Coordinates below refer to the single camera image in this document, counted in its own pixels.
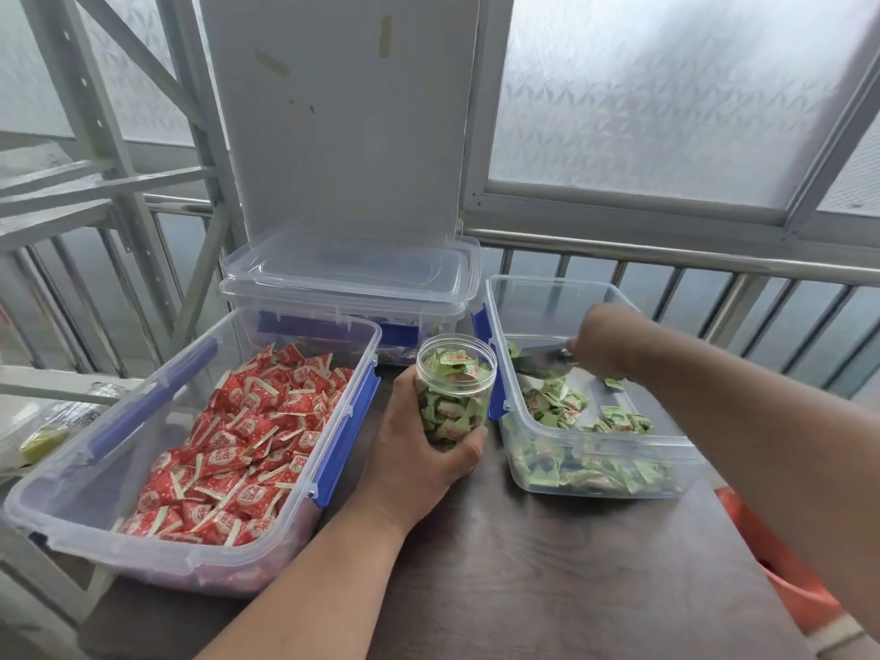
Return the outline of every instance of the metal scoop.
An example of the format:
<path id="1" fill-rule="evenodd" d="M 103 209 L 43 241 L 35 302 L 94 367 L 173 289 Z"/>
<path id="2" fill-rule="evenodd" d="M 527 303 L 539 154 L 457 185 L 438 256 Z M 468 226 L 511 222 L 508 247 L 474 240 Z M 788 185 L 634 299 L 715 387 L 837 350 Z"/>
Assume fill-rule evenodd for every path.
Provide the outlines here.
<path id="1" fill-rule="evenodd" d="M 564 377 L 578 362 L 564 346 L 527 347 L 511 358 L 517 373 L 541 380 Z"/>

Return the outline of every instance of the orange stool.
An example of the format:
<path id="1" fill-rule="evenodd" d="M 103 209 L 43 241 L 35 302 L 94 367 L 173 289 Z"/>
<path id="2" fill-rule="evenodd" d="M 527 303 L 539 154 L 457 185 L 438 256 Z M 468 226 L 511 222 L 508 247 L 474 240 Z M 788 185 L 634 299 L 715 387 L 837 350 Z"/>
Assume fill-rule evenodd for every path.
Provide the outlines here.
<path id="1" fill-rule="evenodd" d="M 736 491 L 721 488 L 716 493 L 801 632 L 809 634 L 843 614 L 841 603 L 825 590 L 819 575 L 776 537 Z"/>

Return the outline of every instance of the table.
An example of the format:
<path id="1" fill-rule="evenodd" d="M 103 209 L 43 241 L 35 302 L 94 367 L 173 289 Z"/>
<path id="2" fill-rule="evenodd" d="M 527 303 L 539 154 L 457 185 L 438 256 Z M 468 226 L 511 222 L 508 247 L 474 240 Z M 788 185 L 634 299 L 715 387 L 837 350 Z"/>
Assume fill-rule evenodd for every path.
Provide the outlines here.
<path id="1" fill-rule="evenodd" d="M 391 376 L 323 523 L 357 482 Z M 246 603 L 119 578 L 82 625 L 79 643 L 94 658 L 185 660 Z M 492 428 L 480 466 L 407 539 L 369 657 L 814 656 L 708 484 L 681 500 L 527 494 Z"/>

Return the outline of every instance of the plastic storage box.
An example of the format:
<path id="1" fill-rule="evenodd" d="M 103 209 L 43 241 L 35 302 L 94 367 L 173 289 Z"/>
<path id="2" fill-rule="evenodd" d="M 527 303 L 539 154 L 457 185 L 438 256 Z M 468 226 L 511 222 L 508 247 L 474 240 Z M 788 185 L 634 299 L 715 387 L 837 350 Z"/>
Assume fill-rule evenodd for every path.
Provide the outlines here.
<path id="1" fill-rule="evenodd" d="M 280 229 L 223 261 L 236 305 L 295 302 L 382 326 L 379 362 L 409 365 L 427 338 L 455 331 L 479 291 L 479 242 L 439 246 Z"/>
<path id="2" fill-rule="evenodd" d="M 657 400 L 625 381 L 625 392 L 574 368 L 568 385 L 588 397 L 576 425 L 594 420 L 601 406 L 620 406 L 647 415 L 653 429 L 585 433 L 545 426 L 525 405 L 522 385 L 532 378 L 513 370 L 506 341 L 520 349 L 559 343 L 577 335 L 583 316 L 596 303 L 631 303 L 613 285 L 555 278 L 495 275 L 487 280 L 485 310 L 473 318 L 474 331 L 495 346 L 500 375 L 489 418 L 500 433 L 514 481 L 527 491 L 613 498 L 666 498 L 684 493 L 701 476 L 706 461 L 682 435 Z"/>
<path id="3" fill-rule="evenodd" d="M 379 384 L 379 339 L 379 327 L 363 319 L 302 317 L 291 308 L 233 310 L 36 466 L 12 488 L 5 511 L 16 525 L 46 535 L 53 549 L 130 577 L 208 593 L 255 593 L 303 548 L 330 500 Z M 217 380 L 266 345 L 292 341 L 306 356 L 334 352 L 354 373 L 272 527 L 230 547 L 110 532 L 134 510 L 156 457 L 187 438 Z"/>

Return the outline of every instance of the jar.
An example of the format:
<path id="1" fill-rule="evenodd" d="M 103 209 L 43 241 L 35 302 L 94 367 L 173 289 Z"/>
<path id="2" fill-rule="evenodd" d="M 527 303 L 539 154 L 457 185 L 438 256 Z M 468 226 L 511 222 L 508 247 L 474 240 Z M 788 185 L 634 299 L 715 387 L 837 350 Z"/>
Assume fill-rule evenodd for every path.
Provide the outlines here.
<path id="1" fill-rule="evenodd" d="M 416 354 L 419 410 L 428 442 L 452 449 L 486 423 L 498 360 L 492 348 L 451 333 L 424 341 Z"/>

